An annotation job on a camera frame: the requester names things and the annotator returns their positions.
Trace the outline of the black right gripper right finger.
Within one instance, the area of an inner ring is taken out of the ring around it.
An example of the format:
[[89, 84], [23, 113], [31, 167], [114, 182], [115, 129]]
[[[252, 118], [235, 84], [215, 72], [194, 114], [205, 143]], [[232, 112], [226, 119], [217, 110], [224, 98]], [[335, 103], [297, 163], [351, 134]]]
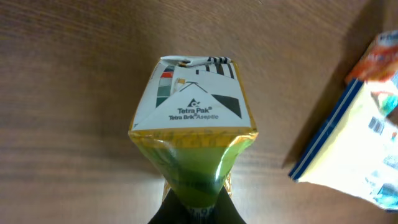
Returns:
[[238, 213], [227, 190], [223, 187], [219, 193], [213, 210], [213, 223], [215, 224], [246, 224]]

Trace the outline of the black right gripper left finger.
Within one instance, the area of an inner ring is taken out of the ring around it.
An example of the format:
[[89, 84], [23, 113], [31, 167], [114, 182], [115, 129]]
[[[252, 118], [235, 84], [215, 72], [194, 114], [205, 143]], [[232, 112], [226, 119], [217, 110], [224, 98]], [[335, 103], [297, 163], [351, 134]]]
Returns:
[[170, 189], [156, 214], [148, 224], [192, 224], [193, 220], [175, 192]]

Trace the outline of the green orange juice carton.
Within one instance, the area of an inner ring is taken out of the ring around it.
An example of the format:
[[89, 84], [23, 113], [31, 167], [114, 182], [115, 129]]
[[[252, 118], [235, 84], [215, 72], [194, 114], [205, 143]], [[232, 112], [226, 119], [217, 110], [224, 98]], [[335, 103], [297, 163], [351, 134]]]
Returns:
[[128, 135], [198, 217], [214, 209], [236, 158], [257, 138], [236, 62], [228, 57], [159, 59]]

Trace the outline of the cream yellow snack bag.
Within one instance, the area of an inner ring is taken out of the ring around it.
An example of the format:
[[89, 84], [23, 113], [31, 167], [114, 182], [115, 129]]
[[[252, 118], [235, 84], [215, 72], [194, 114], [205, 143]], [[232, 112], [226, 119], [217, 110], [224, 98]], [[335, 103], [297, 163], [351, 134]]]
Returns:
[[369, 85], [351, 81], [289, 177], [397, 211], [397, 126], [380, 113]]

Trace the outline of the teal small drink carton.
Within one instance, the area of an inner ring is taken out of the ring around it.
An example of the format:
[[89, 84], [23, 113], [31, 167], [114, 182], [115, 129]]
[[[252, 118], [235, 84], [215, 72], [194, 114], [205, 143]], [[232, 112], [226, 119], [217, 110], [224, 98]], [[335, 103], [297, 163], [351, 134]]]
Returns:
[[383, 116], [389, 115], [397, 106], [397, 95], [381, 93], [377, 97], [379, 111]]

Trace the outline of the orange small drink carton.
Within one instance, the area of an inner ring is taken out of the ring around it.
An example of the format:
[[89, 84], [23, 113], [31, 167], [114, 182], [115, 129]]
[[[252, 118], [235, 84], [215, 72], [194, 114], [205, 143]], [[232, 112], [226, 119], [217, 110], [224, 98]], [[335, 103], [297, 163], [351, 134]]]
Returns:
[[386, 82], [397, 72], [397, 30], [376, 36], [354, 68], [345, 78]]

